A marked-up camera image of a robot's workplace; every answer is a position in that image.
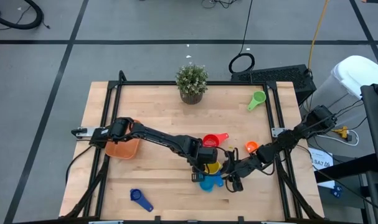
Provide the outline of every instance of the yellow cable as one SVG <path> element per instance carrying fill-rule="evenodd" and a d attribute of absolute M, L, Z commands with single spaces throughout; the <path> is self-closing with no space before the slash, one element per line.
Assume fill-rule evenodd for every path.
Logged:
<path fill-rule="evenodd" d="M 309 53 L 308 69 L 311 68 L 311 63 L 312 63 L 312 53 L 313 53 L 314 42 L 315 42 L 315 40 L 316 40 L 316 38 L 317 38 L 317 36 L 318 36 L 318 32 L 319 32 L 319 29 L 320 29 L 320 26 L 321 26 L 321 21 L 323 20 L 324 14 L 326 13 L 326 9 L 327 9 L 328 2 L 329 2 L 329 0 L 326 0 L 326 1 L 324 2 L 323 11 L 321 12 L 320 19 L 319 19 L 319 22 L 318 22 L 318 26 L 317 26 L 317 28 L 316 28 L 316 32 L 314 33 L 314 37 L 313 37 L 312 45 L 311 45 L 311 52 Z"/>

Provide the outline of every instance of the wooden tabletop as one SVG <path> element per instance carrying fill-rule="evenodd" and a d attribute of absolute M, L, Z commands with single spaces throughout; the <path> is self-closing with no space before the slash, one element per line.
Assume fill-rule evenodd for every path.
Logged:
<path fill-rule="evenodd" d="M 90 88 L 82 126 L 98 126 L 102 116 L 107 82 L 93 82 Z M 209 133 L 228 133 L 221 147 L 239 149 L 240 158 L 248 156 L 247 141 L 261 144 L 271 142 L 265 104 L 247 111 L 252 93 L 260 86 L 209 86 L 202 101 L 196 105 L 184 104 L 176 86 L 123 86 L 118 116 L 128 116 L 145 126 L 169 134 L 187 134 L 198 138 Z M 278 126 L 273 93 L 272 109 Z M 292 83 L 278 83 L 278 94 L 286 128 L 300 121 Z M 113 99 L 107 124 L 110 123 Z M 300 145 L 307 148 L 306 141 Z M 74 157 L 86 149 L 88 142 L 78 142 Z M 68 213 L 88 187 L 94 149 L 80 157 L 71 167 L 60 215 Z M 296 147 L 291 153 L 298 190 L 314 210 L 323 216 L 318 188 L 309 154 Z M 104 220 L 215 220 L 235 221 L 244 216 L 246 221 L 284 220 L 276 173 L 267 176 L 254 171 L 242 179 L 244 191 L 230 193 L 223 186 L 211 193 L 191 182 L 191 167 L 184 158 L 168 148 L 141 141 L 134 159 L 111 158 L 106 183 L 101 219 Z M 130 201 L 130 190 L 141 189 L 153 204 L 147 212 Z M 291 192 L 287 188 L 291 216 L 295 216 Z M 94 214 L 97 192 L 92 199 Z"/>

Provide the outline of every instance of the potted plant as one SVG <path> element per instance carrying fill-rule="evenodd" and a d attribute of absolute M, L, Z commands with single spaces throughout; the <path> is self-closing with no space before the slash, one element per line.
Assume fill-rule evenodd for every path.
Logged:
<path fill-rule="evenodd" d="M 208 73 L 204 66 L 188 65 L 179 69 L 176 75 L 177 88 L 183 102 L 194 105 L 201 101 L 206 92 Z"/>

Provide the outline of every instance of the small plant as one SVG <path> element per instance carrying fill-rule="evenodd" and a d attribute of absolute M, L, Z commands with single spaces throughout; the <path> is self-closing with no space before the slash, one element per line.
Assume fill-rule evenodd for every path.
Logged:
<path fill-rule="evenodd" d="M 205 93 L 208 73 L 204 66 L 188 65 L 179 69 L 176 75 L 177 88 L 186 95 Z"/>

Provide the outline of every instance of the green measuring cup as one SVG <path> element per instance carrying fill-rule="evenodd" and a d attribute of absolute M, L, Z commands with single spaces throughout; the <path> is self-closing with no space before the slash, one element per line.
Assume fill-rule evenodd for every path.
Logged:
<path fill-rule="evenodd" d="M 248 105 L 248 110 L 251 111 L 253 110 L 257 105 L 265 102 L 266 100 L 266 94 L 264 91 L 256 91 L 252 95 L 252 99 L 250 104 Z"/>

